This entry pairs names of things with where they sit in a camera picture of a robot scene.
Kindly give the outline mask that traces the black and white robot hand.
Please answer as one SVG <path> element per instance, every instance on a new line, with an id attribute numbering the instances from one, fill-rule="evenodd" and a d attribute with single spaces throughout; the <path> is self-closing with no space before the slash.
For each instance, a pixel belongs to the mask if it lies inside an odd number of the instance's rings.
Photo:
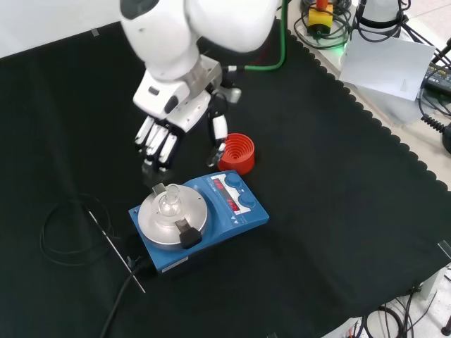
<path id="1" fill-rule="evenodd" d="M 168 172 L 181 141 L 204 119 L 212 142 L 206 164 L 213 167 L 221 160 L 228 137 L 226 112 L 240 100 L 241 89 L 224 78 L 217 87 L 208 84 L 193 99 L 189 94 L 183 81 L 158 82 L 149 72 L 144 73 L 133 102 L 147 114 L 135 136 L 145 174 Z"/>

